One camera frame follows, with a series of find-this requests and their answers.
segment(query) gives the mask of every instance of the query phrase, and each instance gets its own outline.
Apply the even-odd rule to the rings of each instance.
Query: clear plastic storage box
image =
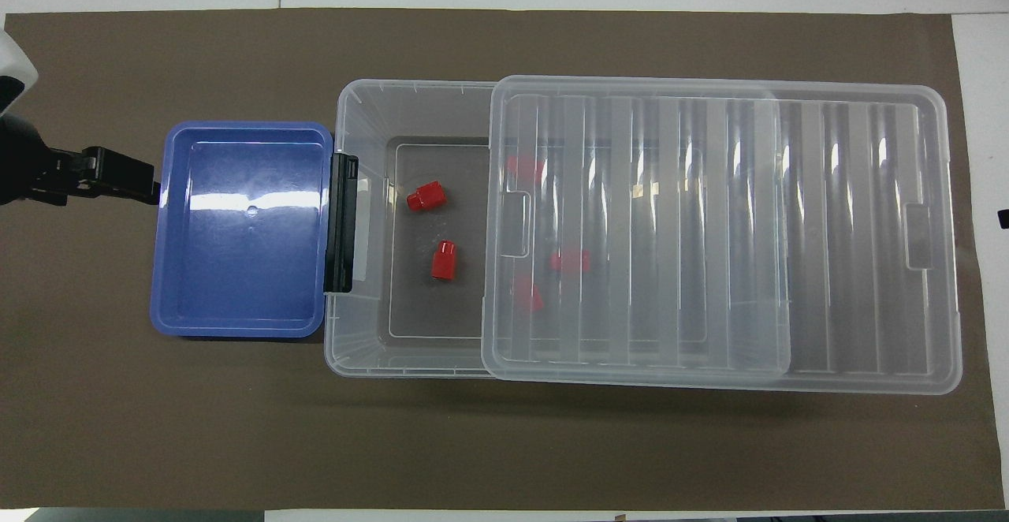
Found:
[[[923,87],[356,81],[335,141],[360,166],[353,289],[327,294],[327,360],[346,376],[948,392],[946,138]],[[448,205],[411,212],[405,196],[433,180]],[[450,283],[427,272],[441,239],[459,245]]]

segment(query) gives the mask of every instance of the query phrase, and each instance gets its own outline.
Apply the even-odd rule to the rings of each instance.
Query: black latch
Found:
[[[83,151],[53,149],[20,118],[0,117],[0,205],[32,199],[64,206],[67,196],[122,196],[156,205],[154,167],[94,145]]]
[[[347,293],[354,278],[357,158],[334,153],[329,176],[329,228],[323,291]]]

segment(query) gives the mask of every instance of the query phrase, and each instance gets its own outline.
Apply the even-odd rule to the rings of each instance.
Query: black handle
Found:
[[[357,158],[334,153],[329,175],[329,228],[323,291],[347,293],[354,278]]]

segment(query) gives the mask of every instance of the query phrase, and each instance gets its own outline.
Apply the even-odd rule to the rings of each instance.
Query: transparent plastic lid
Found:
[[[929,88],[509,77],[489,145],[495,377],[959,382],[945,109]]]

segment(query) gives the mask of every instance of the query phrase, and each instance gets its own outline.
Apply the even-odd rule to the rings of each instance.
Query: blue plastic lid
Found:
[[[325,313],[333,139],[313,122],[186,122],[164,142],[150,320],[295,338]]]

